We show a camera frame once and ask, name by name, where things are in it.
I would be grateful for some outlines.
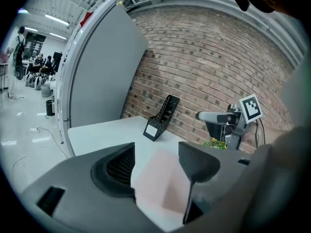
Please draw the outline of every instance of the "black cable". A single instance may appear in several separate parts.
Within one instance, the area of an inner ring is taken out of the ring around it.
[[[261,118],[259,118],[259,120],[260,120],[260,122],[261,122],[261,125],[262,125],[262,131],[263,131],[263,142],[264,142],[264,144],[266,144],[266,135],[265,135],[265,133],[264,133],[264,127],[263,127],[263,123],[262,123],[262,120],[261,120]]]
[[[258,121],[256,119],[256,132],[255,132],[256,148],[258,147],[257,131],[258,131]]]

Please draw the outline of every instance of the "gray floor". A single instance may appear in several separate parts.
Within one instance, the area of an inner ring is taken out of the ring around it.
[[[7,92],[0,94],[0,162],[8,180],[20,193],[29,184],[65,159],[51,134],[43,129],[38,132],[30,128],[42,127],[53,134],[60,144],[55,116],[46,118],[45,101],[41,91],[25,87],[25,81],[17,81],[17,97],[10,100]]]

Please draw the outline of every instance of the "backpack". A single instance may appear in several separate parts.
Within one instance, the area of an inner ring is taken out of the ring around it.
[[[35,87],[35,80],[36,80],[36,78],[37,78],[37,75],[33,75],[33,77],[32,77],[32,79],[30,80],[30,83],[29,83],[29,86],[31,87],[31,88],[34,88]]]
[[[18,44],[15,47],[14,53],[13,53],[13,60],[16,62],[17,60],[22,60],[22,55],[25,50],[24,41],[20,41],[19,36],[17,37]]]
[[[33,75],[31,73],[28,73],[26,75],[26,84],[25,86],[30,86],[31,80],[33,79]]]
[[[41,90],[41,81],[42,78],[40,76],[36,77],[35,79],[35,90]]]

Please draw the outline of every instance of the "red brick wall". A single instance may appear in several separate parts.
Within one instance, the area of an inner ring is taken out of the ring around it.
[[[225,111],[229,103],[256,93],[264,123],[289,128],[278,94],[292,68],[264,35],[226,14],[200,7],[160,7],[131,17],[149,47],[122,117],[156,115],[172,94],[180,102],[168,130],[203,143],[208,133],[194,118],[196,112]]]

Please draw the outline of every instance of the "person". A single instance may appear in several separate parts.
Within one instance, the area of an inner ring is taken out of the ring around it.
[[[304,25],[307,33],[310,35],[310,20],[308,16],[305,15],[306,11],[302,8],[308,8],[307,1],[308,0],[249,0],[255,7],[257,7],[259,10],[270,13],[272,11],[277,11],[283,14],[286,14],[290,17],[299,19],[302,24]],[[307,53],[305,55],[305,61],[302,63],[302,66],[309,65],[308,60],[310,59],[310,53]],[[305,79],[310,78],[310,72],[304,71],[305,75],[299,74],[299,76],[304,77]],[[283,87],[283,103],[286,105],[288,111],[290,112],[291,118],[295,119],[295,122],[299,122],[299,126],[309,126],[308,123],[310,122],[310,111],[311,109],[311,102],[307,102],[306,99],[300,99],[301,94],[303,93],[303,90],[306,90],[310,87],[308,85],[308,81],[302,82],[303,79],[301,79],[300,82],[297,82],[298,72],[294,72],[291,80],[289,80]],[[250,149],[247,149],[246,151],[253,152],[256,149],[256,128],[257,124],[255,122],[252,122],[247,127],[245,134],[242,139],[241,148],[242,150],[246,150],[246,148],[251,147]],[[257,130],[257,137],[258,135],[261,135],[259,145],[265,144],[272,144],[274,143],[278,138],[284,137],[284,135],[287,135],[289,131],[285,130],[276,130],[269,128],[268,126],[264,126],[265,131],[265,142],[263,138],[263,127],[259,126]]]
[[[51,73],[52,72],[52,62],[51,62],[52,57],[49,55],[48,60],[44,64],[44,66],[40,69],[40,72],[42,73]]]
[[[14,38],[11,46],[7,49],[7,54],[9,54],[8,60],[8,78],[9,78],[9,90],[8,97],[10,99],[16,99],[16,77],[15,77],[15,68],[16,64],[22,61],[23,49],[25,46],[25,37],[24,37],[25,27],[20,27],[18,31],[18,36]]]
[[[38,72],[40,67],[42,66],[42,63],[43,63],[43,54],[40,53],[40,54],[38,54],[37,58],[35,59],[32,71],[33,72]]]

